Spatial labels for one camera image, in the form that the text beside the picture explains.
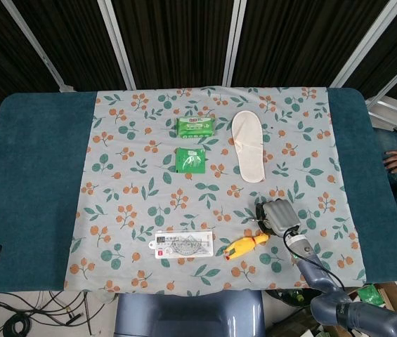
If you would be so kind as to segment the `grey black right robot hand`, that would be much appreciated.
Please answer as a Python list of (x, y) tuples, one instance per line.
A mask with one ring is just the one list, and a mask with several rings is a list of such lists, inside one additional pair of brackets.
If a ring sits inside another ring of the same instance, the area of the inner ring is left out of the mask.
[(276, 237), (299, 233), (300, 220), (289, 201), (276, 199), (256, 204), (256, 222), (260, 230)]

